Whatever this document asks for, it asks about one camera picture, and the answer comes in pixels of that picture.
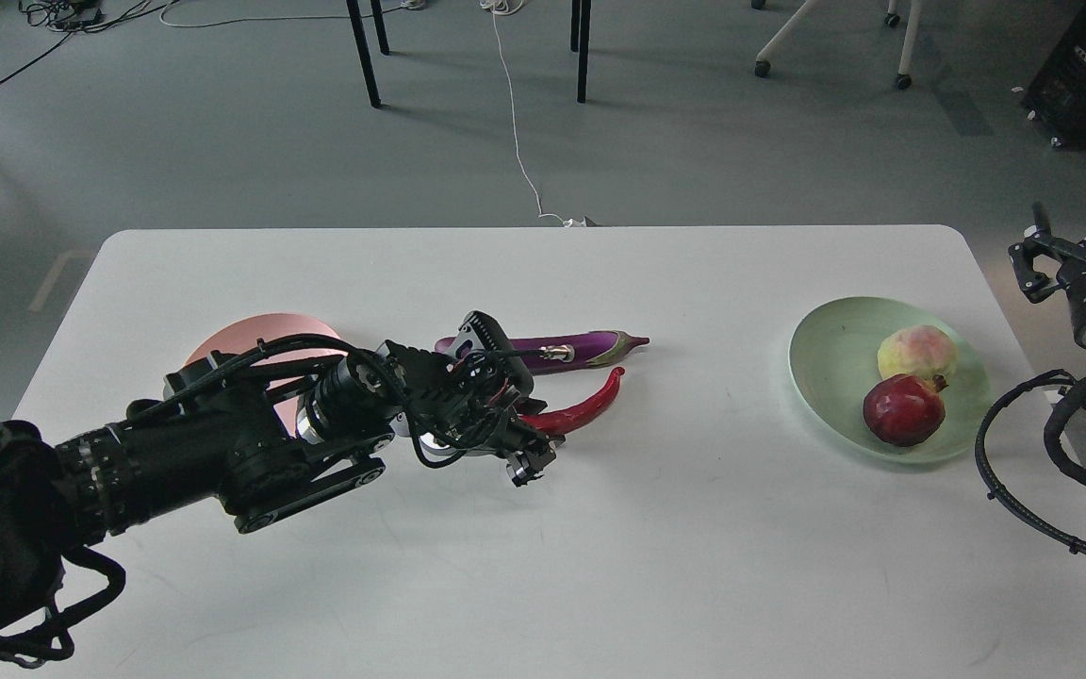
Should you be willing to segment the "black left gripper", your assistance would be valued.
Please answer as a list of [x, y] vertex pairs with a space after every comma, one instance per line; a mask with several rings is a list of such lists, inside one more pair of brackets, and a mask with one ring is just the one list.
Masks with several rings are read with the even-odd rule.
[[405, 436], [434, 468], [494, 455], [521, 489], [557, 458], [554, 439], [518, 417], [534, 385], [500, 324], [472, 310], [444, 352], [386, 342], [348, 353], [299, 397], [298, 433], [357, 450]]

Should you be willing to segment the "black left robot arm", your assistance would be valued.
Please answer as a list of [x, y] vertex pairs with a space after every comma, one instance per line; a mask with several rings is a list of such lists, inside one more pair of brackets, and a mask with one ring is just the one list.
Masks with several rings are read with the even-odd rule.
[[396, 436], [426, 467], [493, 455], [534, 481], [560, 436], [530, 424], [533, 386], [525, 352], [471, 312], [440, 353], [321, 334], [214, 351], [171, 373], [164, 399], [60, 444], [0, 422], [0, 661], [70, 658], [72, 627], [125, 584], [94, 545], [199, 500], [253, 533], [376, 480]]

